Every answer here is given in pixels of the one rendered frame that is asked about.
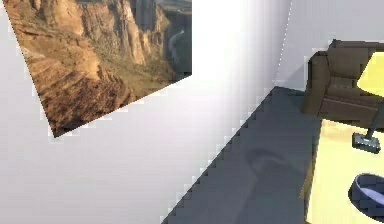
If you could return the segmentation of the canyon landscape wall picture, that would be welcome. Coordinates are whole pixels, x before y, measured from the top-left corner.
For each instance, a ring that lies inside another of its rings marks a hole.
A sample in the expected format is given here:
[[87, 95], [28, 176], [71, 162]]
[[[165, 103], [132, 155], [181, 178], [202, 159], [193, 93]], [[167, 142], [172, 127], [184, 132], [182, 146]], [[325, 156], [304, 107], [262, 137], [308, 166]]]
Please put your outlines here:
[[192, 73], [192, 0], [2, 0], [53, 136]]

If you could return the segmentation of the pale wooden table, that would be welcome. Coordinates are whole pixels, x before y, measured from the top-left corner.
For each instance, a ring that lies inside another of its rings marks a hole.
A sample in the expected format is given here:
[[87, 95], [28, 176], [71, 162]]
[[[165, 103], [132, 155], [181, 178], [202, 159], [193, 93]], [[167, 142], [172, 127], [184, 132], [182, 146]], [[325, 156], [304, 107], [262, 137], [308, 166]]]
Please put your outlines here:
[[323, 119], [313, 162], [301, 191], [308, 204], [304, 224], [384, 224], [361, 213], [348, 191], [361, 173], [384, 176], [384, 133], [375, 132], [381, 144], [378, 154], [352, 147], [352, 134], [366, 130]]

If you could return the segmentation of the blue grey bowl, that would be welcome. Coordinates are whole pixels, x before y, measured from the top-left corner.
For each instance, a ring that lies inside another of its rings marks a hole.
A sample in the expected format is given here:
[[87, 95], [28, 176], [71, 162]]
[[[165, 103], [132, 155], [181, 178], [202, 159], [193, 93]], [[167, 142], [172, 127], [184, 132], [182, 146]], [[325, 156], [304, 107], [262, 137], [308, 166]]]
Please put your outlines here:
[[384, 177], [358, 174], [351, 183], [348, 197], [353, 206], [369, 218], [384, 224]]

